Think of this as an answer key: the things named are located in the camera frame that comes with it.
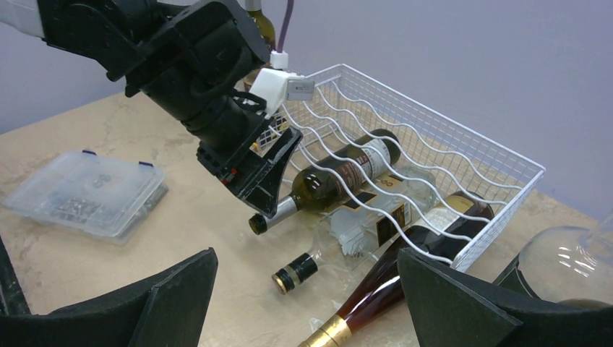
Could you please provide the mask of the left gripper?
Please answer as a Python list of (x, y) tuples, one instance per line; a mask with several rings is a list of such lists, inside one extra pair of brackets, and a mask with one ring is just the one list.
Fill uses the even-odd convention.
[(277, 213), (283, 174), (302, 133), (289, 127), (264, 156), (250, 149), (266, 102), (235, 89), (267, 53), (251, 19), (157, 19), (132, 32), (143, 62), (125, 95), (146, 95), (197, 137), (198, 161), (258, 213)]

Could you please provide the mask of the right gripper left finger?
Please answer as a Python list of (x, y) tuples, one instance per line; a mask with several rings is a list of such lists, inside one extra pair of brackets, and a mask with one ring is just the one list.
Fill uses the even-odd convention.
[(1, 316), (2, 346), (197, 346), (213, 293), (213, 248), (49, 314)]

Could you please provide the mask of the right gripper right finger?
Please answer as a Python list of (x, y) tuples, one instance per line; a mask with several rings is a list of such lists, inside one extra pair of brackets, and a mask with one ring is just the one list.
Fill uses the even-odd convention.
[(438, 262), (408, 267), (406, 304), (420, 346), (611, 346), (612, 308), (588, 309), (518, 294)]

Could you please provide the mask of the dark bottle silver collar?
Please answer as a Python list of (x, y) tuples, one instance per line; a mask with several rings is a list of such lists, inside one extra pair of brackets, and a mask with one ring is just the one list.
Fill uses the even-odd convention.
[(356, 194), (367, 179), (375, 179), (400, 158), (398, 138), (389, 130), (375, 129), (297, 173), (291, 191), (278, 202), (276, 214), (260, 213), (249, 219), (251, 230), (263, 234), (270, 228), (304, 210), (323, 213)]

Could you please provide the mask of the dark labelled wine bottle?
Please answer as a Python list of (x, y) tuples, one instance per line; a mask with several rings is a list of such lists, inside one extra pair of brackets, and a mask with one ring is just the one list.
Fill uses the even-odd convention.
[[(260, 29), (260, 33), (262, 38), (264, 39), (268, 53), (271, 53), (276, 49), (275, 43), (275, 28), (273, 23), (267, 18), (262, 11), (262, 1), (261, 0), (245, 0), (244, 8), (247, 11), (248, 15), (254, 20), (258, 28)], [(257, 75), (260, 73), (261, 68), (255, 69), (250, 72), (243, 80), (244, 90), (249, 92), (252, 87)]]

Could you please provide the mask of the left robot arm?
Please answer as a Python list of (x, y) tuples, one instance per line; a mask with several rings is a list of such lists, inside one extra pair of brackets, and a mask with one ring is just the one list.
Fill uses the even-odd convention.
[[(289, 74), (236, 1), (3, 1), (1, 21), (47, 45), (97, 61), (127, 97), (145, 94), (200, 145), (198, 161), (235, 197), (277, 213), (282, 175), (302, 134), (287, 129), (266, 155), (252, 144), (282, 103)], [(236, 83), (259, 69), (247, 91)]]

